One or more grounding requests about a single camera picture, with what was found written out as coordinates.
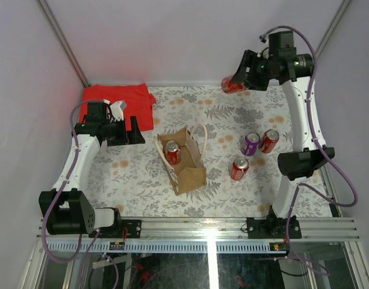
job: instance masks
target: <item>glass panel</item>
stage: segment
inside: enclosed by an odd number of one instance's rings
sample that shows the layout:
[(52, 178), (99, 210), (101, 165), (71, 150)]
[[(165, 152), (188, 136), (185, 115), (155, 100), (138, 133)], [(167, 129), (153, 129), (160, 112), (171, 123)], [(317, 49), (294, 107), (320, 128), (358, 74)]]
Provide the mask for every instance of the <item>glass panel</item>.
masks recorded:
[[(217, 267), (208, 264), (211, 253), (110, 253), (117, 262), (119, 283), (116, 288), (153, 289), (209, 288), (212, 274), (217, 272), (219, 288), (335, 288), (354, 289), (344, 248), (341, 243), (294, 243), (301, 257), (320, 262), (330, 271), (330, 276), (321, 276), (308, 270), (299, 261), (288, 259), (263, 261), (264, 254), (234, 252), (217, 254)], [(54, 252), (67, 257), (70, 253)], [(48, 262), (39, 280), (39, 289), (78, 289), (78, 270), (82, 254), (67, 267)], [(106, 262), (101, 253), (89, 253), (83, 270), (84, 288), (112, 289), (116, 273), (114, 266)]]
[[(356, 288), (342, 244), (295, 243), (294, 247), (302, 258), (318, 261), (325, 266), (330, 276), (314, 273), (298, 260), (263, 261), (261, 258), (269, 255), (220, 253), (219, 288)], [(318, 265), (312, 266), (323, 272)]]
[[(204, 253), (110, 253), (117, 262), (119, 283), (116, 288), (154, 289), (154, 288), (209, 288), (208, 255)], [(82, 254), (78, 257), (69, 287), (63, 287), (66, 265), (58, 265), (50, 261), (44, 269), (44, 288), (79, 288), (78, 270)], [(87, 270), (85, 270), (84, 288), (112, 289), (116, 280), (116, 271), (112, 263), (107, 263), (101, 253), (90, 253)], [(93, 263), (105, 267), (92, 268)], [(61, 266), (63, 271), (53, 272), (54, 265)]]

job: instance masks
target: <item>coca-cola can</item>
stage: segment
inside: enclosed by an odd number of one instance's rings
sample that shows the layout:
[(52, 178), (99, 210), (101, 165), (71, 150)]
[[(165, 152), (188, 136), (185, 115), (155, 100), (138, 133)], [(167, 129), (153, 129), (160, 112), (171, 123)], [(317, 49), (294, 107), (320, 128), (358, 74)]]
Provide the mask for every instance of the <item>coca-cola can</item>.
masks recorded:
[(249, 170), (249, 161), (247, 158), (237, 158), (232, 163), (231, 171), (230, 171), (230, 177), (236, 181), (240, 181), (246, 172)]
[(279, 133), (275, 129), (269, 129), (263, 135), (259, 150), (265, 154), (269, 154), (279, 140)]
[(175, 140), (169, 140), (164, 148), (166, 159), (170, 164), (178, 164), (182, 160), (180, 145)]
[(224, 77), (222, 80), (222, 90), (227, 93), (235, 93), (235, 92), (242, 92), (246, 88), (243, 86), (242, 83), (231, 83), (231, 78), (233, 75)]

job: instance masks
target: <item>brown paper bag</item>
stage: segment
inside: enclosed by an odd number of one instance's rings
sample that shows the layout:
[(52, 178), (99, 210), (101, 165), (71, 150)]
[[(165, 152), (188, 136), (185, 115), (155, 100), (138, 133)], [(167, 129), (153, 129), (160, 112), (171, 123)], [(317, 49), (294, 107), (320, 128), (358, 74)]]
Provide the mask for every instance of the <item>brown paper bag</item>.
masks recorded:
[[(205, 130), (202, 153), (199, 152), (199, 145), (193, 138), (195, 129), (200, 126)], [(176, 140), (181, 147), (182, 160), (178, 164), (169, 164), (164, 156), (163, 148), (169, 140)], [(204, 124), (196, 125), (192, 132), (184, 127), (176, 134), (158, 135), (155, 137), (155, 144), (166, 167), (175, 195), (188, 193), (207, 184), (206, 168), (203, 164), (203, 156), (207, 145), (207, 129)]]

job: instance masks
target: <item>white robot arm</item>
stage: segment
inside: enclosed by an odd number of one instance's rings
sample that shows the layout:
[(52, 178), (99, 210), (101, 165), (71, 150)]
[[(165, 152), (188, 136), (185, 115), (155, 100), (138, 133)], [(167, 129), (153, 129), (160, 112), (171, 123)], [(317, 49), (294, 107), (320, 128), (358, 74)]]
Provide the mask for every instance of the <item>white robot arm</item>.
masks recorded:
[[(46, 229), (50, 234), (90, 234), (97, 228), (109, 227), (113, 227), (114, 231), (120, 230), (118, 210), (92, 208), (83, 192), (87, 189), (91, 164), (103, 141), (107, 141), (108, 146), (145, 143), (136, 117), (131, 116), (131, 130), (126, 130), (123, 117), (125, 107), (123, 101), (111, 105), (107, 101), (90, 102), (84, 121), (75, 125), (78, 147), (75, 138), (72, 138), (70, 152), (59, 179), (51, 191), (43, 191), (39, 197)], [(61, 194), (55, 205), (52, 205), (56, 192), (60, 190)]]
[[(310, 100), (307, 100), (307, 89), (309, 82), (310, 77), (306, 76), (298, 78), (294, 82), (289, 80), (282, 84), (282, 88), (287, 99), (288, 108), (290, 109), (294, 152), (304, 152), (306, 150), (314, 151), (318, 149), (315, 143), (312, 141), (311, 129), (307, 117), (306, 101), (311, 102), (313, 126), (317, 131), (318, 142), (322, 146), (326, 145), (326, 141), (322, 135), (318, 121), (314, 97), (314, 85)], [(300, 182), (305, 182), (305, 180), (306, 177), (301, 177), (291, 181), (287, 176), (282, 175), (278, 195), (276, 196), (276, 200), (273, 204), (273, 211), (278, 218), (287, 218), (296, 185)]]
[[(293, 130), (293, 151), (278, 155), (278, 167), (282, 180), (266, 220), (257, 227), (249, 226), (247, 221), (248, 227), (259, 232), (258, 238), (282, 238), (285, 235), (286, 219), (297, 184), (304, 182), (327, 162), (312, 139), (307, 111), (308, 102), (311, 105), (312, 125), (316, 132), (316, 139), (329, 158), (334, 157), (334, 148), (326, 147), (326, 141), (321, 133), (315, 106), (314, 84), (310, 97), (307, 96), (314, 69), (311, 55), (297, 54), (291, 31), (269, 34), (268, 38), (265, 36), (261, 40), (264, 42), (264, 47), (260, 53), (251, 50), (244, 52), (240, 66), (231, 78), (231, 84), (241, 84), (245, 89), (266, 91), (269, 81), (276, 79), (286, 95)], [(297, 223), (294, 211), (291, 216), (290, 224), (293, 226)]]

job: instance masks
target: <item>red cloth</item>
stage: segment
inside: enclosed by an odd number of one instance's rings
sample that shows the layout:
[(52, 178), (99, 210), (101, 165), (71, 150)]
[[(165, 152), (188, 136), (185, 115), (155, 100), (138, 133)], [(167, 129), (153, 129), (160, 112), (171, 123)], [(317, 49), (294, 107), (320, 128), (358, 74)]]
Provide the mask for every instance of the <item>red cloth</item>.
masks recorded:
[[(126, 129), (131, 129), (131, 116), (136, 116), (137, 124), (141, 131), (153, 129), (152, 104), (156, 102), (155, 97), (149, 93), (147, 85), (107, 86), (94, 85), (84, 89), (82, 100), (108, 99), (111, 103), (125, 101), (124, 118)], [(87, 104), (81, 106), (80, 122), (87, 114)]]

